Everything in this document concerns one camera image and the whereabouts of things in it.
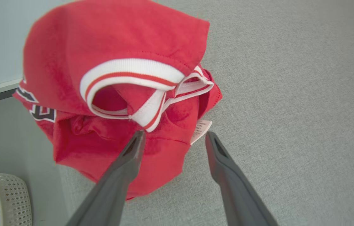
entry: red jersey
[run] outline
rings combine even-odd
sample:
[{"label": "red jersey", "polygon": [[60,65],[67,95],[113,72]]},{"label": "red jersey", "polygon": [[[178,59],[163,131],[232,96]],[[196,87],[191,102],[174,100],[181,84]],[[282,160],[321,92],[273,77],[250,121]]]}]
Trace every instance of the red jersey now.
[{"label": "red jersey", "polygon": [[24,48],[22,101],[54,160],[98,181],[136,130],[147,140],[128,197],[181,170],[196,122],[220,99],[201,68],[209,23],[145,0],[86,0],[55,8]]}]

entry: clothing tag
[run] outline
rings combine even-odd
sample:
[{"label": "clothing tag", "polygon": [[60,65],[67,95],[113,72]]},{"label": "clothing tag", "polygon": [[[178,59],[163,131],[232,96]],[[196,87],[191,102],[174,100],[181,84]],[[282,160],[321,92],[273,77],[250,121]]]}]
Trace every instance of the clothing tag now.
[{"label": "clothing tag", "polygon": [[195,143],[199,138],[201,138],[212,125],[211,121],[199,120],[197,122],[197,127],[195,128],[194,135],[191,138],[191,145]]}]

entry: gray fabric surface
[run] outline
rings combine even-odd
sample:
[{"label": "gray fabric surface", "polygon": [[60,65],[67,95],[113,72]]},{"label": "gray fabric surface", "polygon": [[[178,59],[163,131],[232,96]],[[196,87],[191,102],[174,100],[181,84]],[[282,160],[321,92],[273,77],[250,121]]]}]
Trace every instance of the gray fabric surface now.
[{"label": "gray fabric surface", "polygon": [[[159,3],[210,21],[202,65],[224,99],[205,119],[278,223],[354,225],[354,1]],[[60,172],[71,214],[92,183]],[[202,138],[122,225],[226,225],[219,192]]]}]

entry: white plastic basket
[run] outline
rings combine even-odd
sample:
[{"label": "white plastic basket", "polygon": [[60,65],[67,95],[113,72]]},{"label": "white plastic basket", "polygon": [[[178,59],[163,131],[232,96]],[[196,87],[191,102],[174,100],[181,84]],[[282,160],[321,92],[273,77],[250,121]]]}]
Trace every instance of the white plastic basket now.
[{"label": "white plastic basket", "polygon": [[0,226],[32,226],[26,183],[5,173],[0,173]]}]

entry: printed number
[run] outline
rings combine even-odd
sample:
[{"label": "printed number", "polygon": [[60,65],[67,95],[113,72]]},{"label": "printed number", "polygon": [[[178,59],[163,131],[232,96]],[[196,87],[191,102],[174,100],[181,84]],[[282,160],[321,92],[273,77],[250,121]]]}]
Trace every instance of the printed number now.
[{"label": "printed number", "polygon": [[32,103],[38,103],[38,100],[36,97],[29,91],[26,91],[25,89],[22,89],[20,86],[16,88],[16,92],[21,96],[23,99],[32,102]]},{"label": "printed number", "polygon": [[[39,101],[36,99],[36,97],[33,95],[32,92],[29,92],[22,87],[18,86],[16,88],[16,93],[21,96],[23,99],[27,100],[28,102],[32,103],[38,103]],[[51,109],[48,107],[42,107],[38,105],[33,105],[32,110],[29,110],[30,114],[32,114],[32,117],[36,121],[50,121],[50,122],[55,122],[55,118],[57,116],[57,111],[55,109]]]},{"label": "printed number", "polygon": [[46,120],[55,122],[55,118],[57,116],[57,111],[55,109],[38,105],[33,105],[32,110],[29,110],[29,112],[36,121]]}]

